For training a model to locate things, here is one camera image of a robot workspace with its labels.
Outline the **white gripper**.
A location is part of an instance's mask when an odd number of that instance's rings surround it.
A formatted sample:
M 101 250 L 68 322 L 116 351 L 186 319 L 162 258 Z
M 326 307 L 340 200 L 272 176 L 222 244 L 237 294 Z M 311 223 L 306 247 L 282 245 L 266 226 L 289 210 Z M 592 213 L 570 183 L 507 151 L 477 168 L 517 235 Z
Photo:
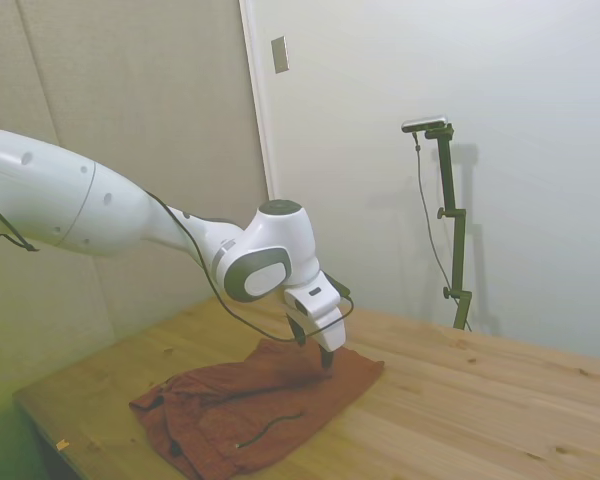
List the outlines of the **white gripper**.
M 285 307 L 285 313 L 294 341 L 304 346 L 306 340 L 313 338 L 321 347 L 320 362 L 325 371 L 329 371 L 334 362 L 334 351 L 342 347 L 346 341 L 346 330 L 342 312 L 338 307 L 318 311 L 301 311 L 297 308 Z

